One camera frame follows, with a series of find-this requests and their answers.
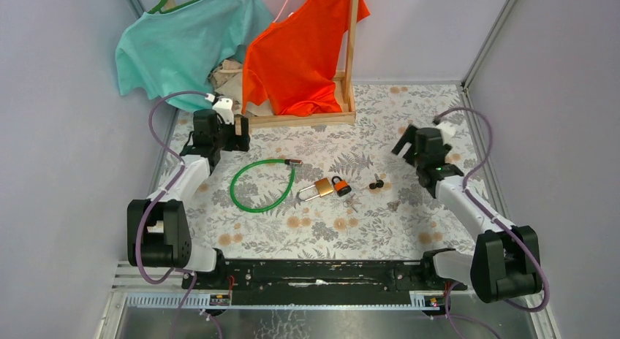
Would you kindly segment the green cable lock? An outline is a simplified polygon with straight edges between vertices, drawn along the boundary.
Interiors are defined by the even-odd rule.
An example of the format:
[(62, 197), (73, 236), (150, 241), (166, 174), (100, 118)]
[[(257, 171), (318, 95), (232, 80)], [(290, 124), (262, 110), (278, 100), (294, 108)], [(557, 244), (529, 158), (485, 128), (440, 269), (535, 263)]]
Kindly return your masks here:
[[(270, 201), (264, 202), (262, 205), (258, 205), (258, 201), (253, 199), (252, 197), (239, 197), (239, 185), (238, 182), (242, 177), (246, 176), (249, 171), (252, 171), (258, 167), (263, 167), (267, 165), (280, 165), (287, 166), (289, 169), (289, 176), (287, 179), (287, 184), (281, 192), (280, 196), (277, 198), (273, 198)], [(231, 202), (243, 212), (247, 213), (266, 213), (273, 209), (276, 209), (283, 203), (289, 195), (292, 193), (292, 187), (296, 180), (296, 169), (302, 165), (302, 161), (298, 159), (264, 159), (260, 161), (252, 162), (251, 164), (247, 164), (238, 170), (235, 175), (232, 177), (230, 181), (229, 194)]]

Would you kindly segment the silver cable lock key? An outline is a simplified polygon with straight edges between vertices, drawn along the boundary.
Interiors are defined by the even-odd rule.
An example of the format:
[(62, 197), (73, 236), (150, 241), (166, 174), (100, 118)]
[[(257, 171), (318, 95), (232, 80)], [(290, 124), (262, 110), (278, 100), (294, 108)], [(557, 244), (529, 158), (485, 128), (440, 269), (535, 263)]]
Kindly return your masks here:
[(392, 202), (388, 202), (387, 203), (387, 208), (390, 211), (396, 212), (398, 210), (399, 205), (401, 204), (400, 201), (396, 200), (396, 201), (392, 201)]

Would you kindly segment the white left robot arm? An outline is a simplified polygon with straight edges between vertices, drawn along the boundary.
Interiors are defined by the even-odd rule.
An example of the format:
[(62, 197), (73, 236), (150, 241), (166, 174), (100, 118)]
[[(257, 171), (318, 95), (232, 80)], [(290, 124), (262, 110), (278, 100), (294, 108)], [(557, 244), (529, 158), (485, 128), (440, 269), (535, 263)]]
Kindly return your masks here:
[(227, 278), (225, 266), (218, 263), (222, 256), (213, 247), (192, 242), (185, 204), (209, 178), (223, 151), (249, 150), (249, 120), (235, 116), (226, 122), (215, 110), (199, 110), (193, 124), (188, 141), (174, 154), (179, 163), (162, 186), (128, 205), (128, 260), (136, 267), (196, 271), (208, 288), (216, 289)]

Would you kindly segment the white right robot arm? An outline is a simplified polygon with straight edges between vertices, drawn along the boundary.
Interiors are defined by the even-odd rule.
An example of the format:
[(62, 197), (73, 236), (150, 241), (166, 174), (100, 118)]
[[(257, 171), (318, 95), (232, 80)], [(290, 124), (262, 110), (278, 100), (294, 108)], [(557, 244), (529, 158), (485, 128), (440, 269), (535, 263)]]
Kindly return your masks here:
[(408, 126), (393, 154), (416, 169), (419, 184), (444, 205), (475, 239), (471, 255), (453, 248), (426, 251), (421, 260), (422, 285), (438, 289), (447, 280), (473, 288), (485, 303), (508, 301), (545, 289), (538, 236), (499, 215), (466, 186), (465, 174), (446, 161), (451, 146), (441, 126)]

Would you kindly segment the wooden clothes rack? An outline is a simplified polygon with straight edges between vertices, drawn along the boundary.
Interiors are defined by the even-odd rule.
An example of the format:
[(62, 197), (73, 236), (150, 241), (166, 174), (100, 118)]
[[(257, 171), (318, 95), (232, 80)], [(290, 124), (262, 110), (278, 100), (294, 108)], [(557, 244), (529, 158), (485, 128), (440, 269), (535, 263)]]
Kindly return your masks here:
[(333, 78), (336, 84), (334, 92), (337, 102), (341, 106), (339, 113), (317, 113), (306, 117), (294, 115), (271, 115), (250, 117), (250, 123), (256, 127), (277, 126), (316, 126), (328, 124), (349, 124), (355, 122), (355, 100), (352, 90), (352, 64), (355, 50), (355, 34), (357, 24), (370, 15), (364, 0), (350, 1), (349, 28), (344, 34), (339, 55), (336, 74)]

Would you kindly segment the beige crumpled cloth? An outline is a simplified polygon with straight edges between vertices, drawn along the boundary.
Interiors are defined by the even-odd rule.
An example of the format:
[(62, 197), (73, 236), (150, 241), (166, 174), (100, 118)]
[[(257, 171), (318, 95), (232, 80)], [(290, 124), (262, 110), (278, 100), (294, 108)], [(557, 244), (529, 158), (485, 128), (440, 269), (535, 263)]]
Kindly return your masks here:
[[(235, 115), (242, 114), (243, 100), (243, 65), (242, 63), (228, 58), (223, 60), (208, 76), (209, 83), (214, 91), (222, 96), (233, 100), (232, 111)], [(260, 106), (249, 102), (246, 105), (247, 117), (271, 116), (274, 115), (273, 108), (269, 100), (264, 101)]]

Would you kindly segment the orange black padlock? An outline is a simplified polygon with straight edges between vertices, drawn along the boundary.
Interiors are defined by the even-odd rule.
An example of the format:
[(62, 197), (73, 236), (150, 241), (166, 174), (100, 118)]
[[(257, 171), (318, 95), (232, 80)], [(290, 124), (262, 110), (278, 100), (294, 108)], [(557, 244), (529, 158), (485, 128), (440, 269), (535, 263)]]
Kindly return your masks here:
[(352, 192), (351, 186), (339, 176), (333, 176), (331, 178), (331, 183), (334, 191), (339, 197), (343, 197)]

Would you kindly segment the silver keys bunch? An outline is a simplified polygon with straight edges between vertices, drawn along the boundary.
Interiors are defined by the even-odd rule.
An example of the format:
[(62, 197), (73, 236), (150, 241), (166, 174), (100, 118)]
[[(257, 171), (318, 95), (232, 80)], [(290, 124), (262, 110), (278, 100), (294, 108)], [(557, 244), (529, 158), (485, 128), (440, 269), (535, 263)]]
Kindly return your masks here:
[(357, 212), (358, 209), (356, 208), (357, 205), (359, 205), (359, 201), (357, 199), (357, 197), (355, 196), (355, 194), (350, 194), (344, 201), (343, 201), (343, 206), (345, 206), (347, 209), (351, 209), (354, 212)]

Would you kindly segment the orange t-shirt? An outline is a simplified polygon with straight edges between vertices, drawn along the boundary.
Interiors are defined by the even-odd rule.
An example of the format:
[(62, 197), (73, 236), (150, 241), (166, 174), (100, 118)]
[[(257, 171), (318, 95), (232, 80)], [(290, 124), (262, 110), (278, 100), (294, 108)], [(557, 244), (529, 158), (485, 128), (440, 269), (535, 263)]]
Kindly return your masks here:
[(333, 78), (349, 28), (351, 0), (306, 0), (248, 47), (242, 108), (270, 102), (275, 115), (339, 113)]

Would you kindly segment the brass padlock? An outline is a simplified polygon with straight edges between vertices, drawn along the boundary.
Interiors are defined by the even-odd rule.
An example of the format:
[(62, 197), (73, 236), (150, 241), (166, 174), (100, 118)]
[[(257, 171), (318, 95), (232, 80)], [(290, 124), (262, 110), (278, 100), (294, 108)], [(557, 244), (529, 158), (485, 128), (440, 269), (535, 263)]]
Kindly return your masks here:
[(302, 188), (296, 194), (296, 198), (300, 202), (309, 202), (313, 199), (325, 197), (334, 192), (331, 182), (327, 178), (315, 181), (311, 186)]

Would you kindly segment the teal t-shirt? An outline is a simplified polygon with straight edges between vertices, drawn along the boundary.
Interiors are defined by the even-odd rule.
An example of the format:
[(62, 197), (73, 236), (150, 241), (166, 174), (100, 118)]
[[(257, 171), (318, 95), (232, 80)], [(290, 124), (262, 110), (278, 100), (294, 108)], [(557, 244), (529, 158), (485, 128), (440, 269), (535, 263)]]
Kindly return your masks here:
[(225, 59), (243, 63), (248, 46), (273, 22), (263, 0), (199, 0), (165, 14), (144, 13), (116, 47), (118, 87), (188, 113), (210, 109), (208, 76)]

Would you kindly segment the pink clothes hanger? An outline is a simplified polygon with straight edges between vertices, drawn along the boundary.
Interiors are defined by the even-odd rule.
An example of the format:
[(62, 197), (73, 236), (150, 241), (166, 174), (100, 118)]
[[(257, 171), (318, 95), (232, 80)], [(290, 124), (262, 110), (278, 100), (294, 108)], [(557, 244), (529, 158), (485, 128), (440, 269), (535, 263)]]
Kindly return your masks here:
[(282, 4), (282, 6), (281, 6), (280, 10), (278, 11), (278, 13), (275, 15), (275, 18), (273, 19), (272, 23), (276, 23), (280, 19), (280, 17), (284, 13), (284, 10), (287, 7), (289, 1), (290, 0), (284, 0), (284, 3)]

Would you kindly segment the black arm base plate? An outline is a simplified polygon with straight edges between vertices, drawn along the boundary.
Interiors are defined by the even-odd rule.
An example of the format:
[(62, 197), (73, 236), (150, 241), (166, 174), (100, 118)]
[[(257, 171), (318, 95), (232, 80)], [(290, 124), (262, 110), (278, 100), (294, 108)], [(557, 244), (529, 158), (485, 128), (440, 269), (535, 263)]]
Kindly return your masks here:
[(224, 259), (197, 280), (183, 280), (183, 289), (222, 291), (226, 295), (291, 294), (297, 298), (361, 298), (366, 294), (430, 292), (442, 296), (451, 280), (432, 275), (418, 261)]

